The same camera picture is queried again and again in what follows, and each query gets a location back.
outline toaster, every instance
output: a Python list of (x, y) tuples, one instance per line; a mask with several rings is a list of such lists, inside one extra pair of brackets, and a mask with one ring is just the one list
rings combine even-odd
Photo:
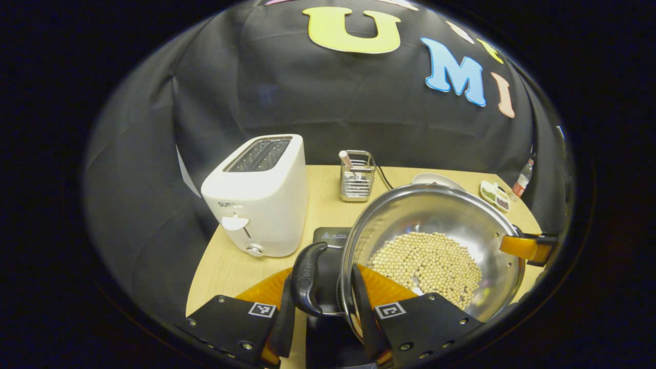
[(240, 250), (256, 257), (292, 254), (308, 207), (303, 138), (247, 141), (210, 173), (201, 194)]

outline plastic bottle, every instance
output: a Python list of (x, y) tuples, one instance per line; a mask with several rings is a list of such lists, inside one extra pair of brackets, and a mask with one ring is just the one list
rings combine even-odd
[(512, 192), (517, 196), (517, 198), (522, 197), (526, 186), (528, 186), (531, 176), (533, 175), (533, 159), (529, 159), (529, 162), (526, 163), (522, 171), (520, 172), (520, 177), (517, 178), (517, 182), (512, 187)]

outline green seasoning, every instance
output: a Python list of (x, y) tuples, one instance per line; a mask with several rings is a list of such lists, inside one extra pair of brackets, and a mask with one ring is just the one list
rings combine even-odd
[(483, 195), (489, 197), (490, 199), (492, 199), (492, 201), (494, 201), (494, 200), (497, 198), (497, 196), (494, 195), (492, 192), (488, 192), (488, 191), (486, 191), (486, 190), (485, 190), (484, 188), (482, 188), (482, 187), (481, 187), (481, 193), (482, 193)]

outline steel bowl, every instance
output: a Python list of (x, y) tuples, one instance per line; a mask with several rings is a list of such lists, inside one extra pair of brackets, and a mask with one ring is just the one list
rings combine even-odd
[(474, 298), (465, 312), (485, 322), (515, 296), (524, 261), (499, 251), (504, 235), (518, 236), (498, 210), (477, 196), (448, 186), (410, 184), (375, 199), (358, 217), (346, 241), (340, 270), (342, 308), (353, 331), (357, 307), (351, 289), (354, 263), (366, 265), (385, 241), (410, 232), (440, 232), (467, 247), (482, 272)]

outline pot handle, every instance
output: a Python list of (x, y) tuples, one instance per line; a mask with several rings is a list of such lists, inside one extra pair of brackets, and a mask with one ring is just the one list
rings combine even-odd
[(301, 311), (320, 316), (323, 311), (315, 294), (319, 284), (319, 256), (328, 249), (325, 242), (317, 242), (301, 250), (291, 270), (291, 299)]
[(504, 236), (499, 250), (526, 259), (528, 265), (543, 267), (552, 250), (558, 245), (558, 235), (551, 233), (526, 234), (513, 225), (519, 236)]

